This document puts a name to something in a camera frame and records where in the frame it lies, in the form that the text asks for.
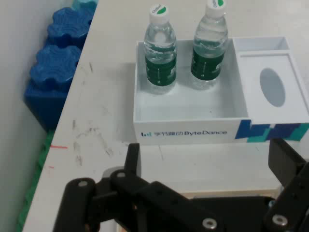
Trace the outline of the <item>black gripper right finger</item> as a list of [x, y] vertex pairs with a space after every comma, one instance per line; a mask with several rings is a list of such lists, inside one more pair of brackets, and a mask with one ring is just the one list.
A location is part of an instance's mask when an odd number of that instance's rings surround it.
[[283, 186], [264, 217], [269, 232], [309, 230], [309, 163], [285, 140], [269, 143], [268, 166]]

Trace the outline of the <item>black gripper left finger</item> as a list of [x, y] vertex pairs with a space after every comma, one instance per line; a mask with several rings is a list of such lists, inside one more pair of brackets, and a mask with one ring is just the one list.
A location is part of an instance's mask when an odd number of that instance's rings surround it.
[[130, 144], [122, 169], [95, 182], [70, 181], [62, 196], [53, 230], [97, 232], [115, 220], [128, 232], [223, 232], [223, 219], [160, 182], [139, 176], [140, 145]]

